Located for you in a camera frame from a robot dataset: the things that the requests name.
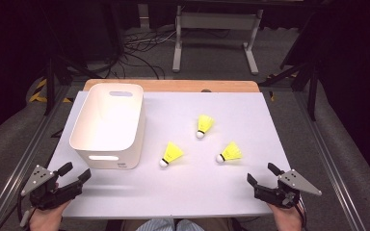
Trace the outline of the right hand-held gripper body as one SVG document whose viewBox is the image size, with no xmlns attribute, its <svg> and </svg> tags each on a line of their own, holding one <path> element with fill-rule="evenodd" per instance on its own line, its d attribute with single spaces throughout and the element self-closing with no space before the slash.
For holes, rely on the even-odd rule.
<svg viewBox="0 0 370 231">
<path fill-rule="evenodd" d="M 289 209 L 299 203 L 302 192 L 322 195 L 318 188 L 295 169 L 283 171 L 277 179 L 277 186 L 273 189 L 258 184 L 254 188 L 254 197 L 279 208 Z"/>
</svg>

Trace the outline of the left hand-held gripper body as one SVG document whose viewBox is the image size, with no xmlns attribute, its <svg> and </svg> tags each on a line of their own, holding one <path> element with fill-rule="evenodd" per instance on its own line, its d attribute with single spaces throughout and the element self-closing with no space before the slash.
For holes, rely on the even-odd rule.
<svg viewBox="0 0 370 231">
<path fill-rule="evenodd" d="M 37 165 L 22 189 L 21 195 L 29 195 L 29 200 L 34 207 L 49 210 L 59 207 L 82 193 L 84 184 L 77 183 L 78 177 L 76 181 L 64 187 L 58 187 L 56 183 L 59 177 L 57 170 L 50 171 Z"/>
</svg>

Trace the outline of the yellow shuttlecock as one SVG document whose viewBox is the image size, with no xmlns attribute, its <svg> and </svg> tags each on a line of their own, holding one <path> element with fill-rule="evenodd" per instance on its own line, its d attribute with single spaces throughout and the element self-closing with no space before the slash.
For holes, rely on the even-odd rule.
<svg viewBox="0 0 370 231">
<path fill-rule="evenodd" d="M 209 115 L 200 115 L 198 117 L 198 130 L 196 132 L 196 136 L 198 139 L 202 139 L 206 132 L 212 127 L 214 124 L 214 119 Z"/>
<path fill-rule="evenodd" d="M 226 161 L 232 161 L 241 159 L 243 157 L 242 152 L 238 145 L 232 141 L 226 148 L 216 157 L 218 163 L 224 163 Z"/>
<path fill-rule="evenodd" d="M 183 151 L 173 142 L 167 144 L 163 158 L 159 162 L 160 167 L 167 167 L 172 161 L 183 155 Z"/>
</svg>

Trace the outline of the white plastic bin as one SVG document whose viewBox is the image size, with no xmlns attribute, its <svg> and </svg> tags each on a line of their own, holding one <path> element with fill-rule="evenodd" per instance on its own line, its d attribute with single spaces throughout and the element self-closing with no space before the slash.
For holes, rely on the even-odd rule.
<svg viewBox="0 0 370 231">
<path fill-rule="evenodd" d="M 91 168 L 131 169 L 140 161 L 144 136 L 143 88 L 101 83 L 89 90 L 69 144 Z"/>
</svg>

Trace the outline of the person's right hand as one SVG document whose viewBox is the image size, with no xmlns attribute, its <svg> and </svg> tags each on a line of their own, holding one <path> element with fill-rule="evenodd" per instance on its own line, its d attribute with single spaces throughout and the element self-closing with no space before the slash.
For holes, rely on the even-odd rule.
<svg viewBox="0 0 370 231">
<path fill-rule="evenodd" d="M 269 204 L 278 231 L 302 231 L 302 217 L 296 208 L 283 209 Z"/>
</svg>

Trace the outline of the person's left hand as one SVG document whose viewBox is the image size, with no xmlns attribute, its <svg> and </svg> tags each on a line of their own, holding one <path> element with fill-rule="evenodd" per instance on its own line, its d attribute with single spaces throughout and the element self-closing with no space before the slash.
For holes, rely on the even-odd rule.
<svg viewBox="0 0 370 231">
<path fill-rule="evenodd" d="M 55 209 L 36 209 L 29 220 L 31 231 L 59 231 L 63 219 L 63 212 L 69 205 L 69 201 Z"/>
</svg>

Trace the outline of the white flat board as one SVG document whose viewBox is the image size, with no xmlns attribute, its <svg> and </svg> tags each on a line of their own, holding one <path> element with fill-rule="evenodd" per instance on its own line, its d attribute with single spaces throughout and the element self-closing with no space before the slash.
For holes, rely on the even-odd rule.
<svg viewBox="0 0 370 231">
<path fill-rule="evenodd" d="M 214 124 L 198 139 L 198 117 Z M 67 218 L 201 218 L 269 214 L 253 195 L 250 173 L 273 188 L 273 163 L 290 170 L 262 93 L 148 92 L 145 137 L 139 164 L 129 170 L 95 169 L 64 212 Z M 160 167 L 167 144 L 183 155 Z M 234 141 L 241 159 L 218 163 Z"/>
</svg>

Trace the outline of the yellow black hazard tape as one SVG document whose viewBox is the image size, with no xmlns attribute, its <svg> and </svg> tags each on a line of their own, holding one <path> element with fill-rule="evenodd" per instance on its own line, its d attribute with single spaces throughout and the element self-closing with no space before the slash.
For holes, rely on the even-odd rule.
<svg viewBox="0 0 370 231">
<path fill-rule="evenodd" d="M 33 91 L 31 97 L 29 98 L 29 102 L 44 102 L 44 103 L 47 102 L 47 97 L 41 94 L 46 84 L 47 80 L 44 77 L 42 77 L 39 83 L 37 84 L 35 90 Z"/>
</svg>

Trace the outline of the black metal stand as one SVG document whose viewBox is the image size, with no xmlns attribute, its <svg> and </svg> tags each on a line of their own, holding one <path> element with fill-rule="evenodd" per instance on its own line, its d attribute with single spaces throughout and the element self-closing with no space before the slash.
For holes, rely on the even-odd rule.
<svg viewBox="0 0 370 231">
<path fill-rule="evenodd" d="M 297 74 L 295 80 L 291 83 L 291 89 L 292 91 L 303 91 L 306 84 L 309 84 L 307 112 L 312 120 L 315 120 L 318 81 L 317 62 L 319 61 L 322 25 L 321 15 L 319 13 L 312 14 L 280 65 L 281 68 L 290 65 L 290 68 L 279 74 L 271 74 L 264 82 L 258 84 L 259 87 L 270 87 L 293 74 Z"/>
</svg>

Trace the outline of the black tripod stand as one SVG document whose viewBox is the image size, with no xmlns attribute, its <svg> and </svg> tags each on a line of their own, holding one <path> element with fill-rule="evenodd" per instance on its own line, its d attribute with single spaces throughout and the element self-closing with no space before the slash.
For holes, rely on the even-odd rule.
<svg viewBox="0 0 370 231">
<path fill-rule="evenodd" d="M 71 74 L 67 69 L 69 66 L 76 69 L 78 72 L 90 77 L 91 79 L 100 79 L 100 76 L 88 70 L 86 67 L 77 62 L 61 55 L 50 55 L 46 63 L 46 110 L 45 115 L 48 116 L 54 109 L 56 104 L 55 97 L 55 79 L 58 79 L 62 86 L 69 86 L 72 82 Z"/>
</svg>

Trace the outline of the aluminium rail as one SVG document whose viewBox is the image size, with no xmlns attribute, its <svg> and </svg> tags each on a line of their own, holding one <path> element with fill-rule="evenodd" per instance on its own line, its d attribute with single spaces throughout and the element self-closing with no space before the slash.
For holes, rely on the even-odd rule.
<svg viewBox="0 0 370 231">
<path fill-rule="evenodd" d="M 330 179 L 333 190 L 344 212 L 352 231 L 366 231 L 363 221 L 357 211 L 353 199 L 351 198 L 348 188 L 330 154 L 330 150 L 321 134 L 321 131 L 315 121 L 313 121 L 307 111 L 305 96 L 301 92 L 295 92 L 294 96 L 300 107 L 304 120 L 309 127 L 310 133 L 316 142 L 321 162 Z"/>
<path fill-rule="evenodd" d="M 23 178 L 27 170 L 29 169 L 30 164 L 35 158 L 37 150 L 40 147 L 42 137 L 47 130 L 51 120 L 57 113 L 58 108 L 62 105 L 64 97 L 66 96 L 69 89 L 70 86 L 60 86 L 58 92 L 53 95 L 52 109 L 47 115 L 44 115 L 41 118 L 36 132 L 34 133 L 20 160 L 15 166 L 12 174 L 7 180 L 3 191 L 0 193 L 0 223 L 4 222 L 4 216 L 8 208 L 10 207 L 11 202 L 15 197 L 17 197 L 18 189 L 21 186 Z"/>
</svg>

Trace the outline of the white metal stand frame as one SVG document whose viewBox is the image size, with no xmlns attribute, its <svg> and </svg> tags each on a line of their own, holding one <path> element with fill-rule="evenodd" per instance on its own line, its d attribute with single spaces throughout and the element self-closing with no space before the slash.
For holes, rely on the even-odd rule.
<svg viewBox="0 0 370 231">
<path fill-rule="evenodd" d="M 250 39 L 243 43 L 243 49 L 252 75 L 259 73 L 252 48 L 262 19 L 263 11 L 254 14 L 234 13 L 188 13 L 182 7 L 176 9 L 175 47 L 172 71 L 177 73 L 181 67 L 182 30 L 183 29 L 215 29 L 215 30 L 246 30 L 251 32 Z"/>
</svg>

